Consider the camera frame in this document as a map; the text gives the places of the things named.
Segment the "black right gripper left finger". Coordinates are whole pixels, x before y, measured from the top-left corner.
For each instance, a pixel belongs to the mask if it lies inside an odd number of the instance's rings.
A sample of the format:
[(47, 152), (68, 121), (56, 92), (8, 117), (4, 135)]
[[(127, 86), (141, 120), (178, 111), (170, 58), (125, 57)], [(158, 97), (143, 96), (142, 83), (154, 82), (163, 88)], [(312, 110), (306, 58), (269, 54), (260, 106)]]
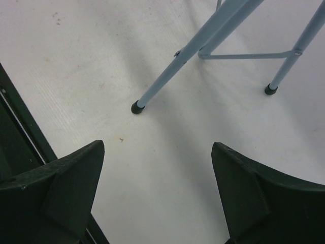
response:
[(95, 140), (79, 150), (1, 180), (1, 243), (79, 243), (104, 162)]

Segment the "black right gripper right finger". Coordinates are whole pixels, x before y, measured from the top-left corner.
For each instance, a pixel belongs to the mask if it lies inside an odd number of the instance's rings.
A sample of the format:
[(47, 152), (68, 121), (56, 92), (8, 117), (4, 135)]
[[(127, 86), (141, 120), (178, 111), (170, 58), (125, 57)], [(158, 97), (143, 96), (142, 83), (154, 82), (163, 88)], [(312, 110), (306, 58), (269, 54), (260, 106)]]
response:
[(213, 170), (229, 243), (324, 243), (324, 185), (213, 144)]

